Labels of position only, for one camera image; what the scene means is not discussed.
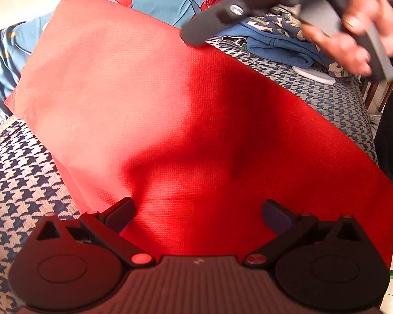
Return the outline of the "person's right hand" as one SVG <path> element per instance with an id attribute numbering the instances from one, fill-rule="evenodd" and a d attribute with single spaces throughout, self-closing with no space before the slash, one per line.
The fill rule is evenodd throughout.
<path id="1" fill-rule="evenodd" d="M 393 5 L 388 0 L 349 0 L 341 18 L 351 35 L 360 36 L 374 25 L 386 54 L 393 58 Z M 318 45 L 352 75 L 370 75 L 370 54 L 351 35 L 327 36 L 318 28 L 302 24 L 306 39 Z"/>

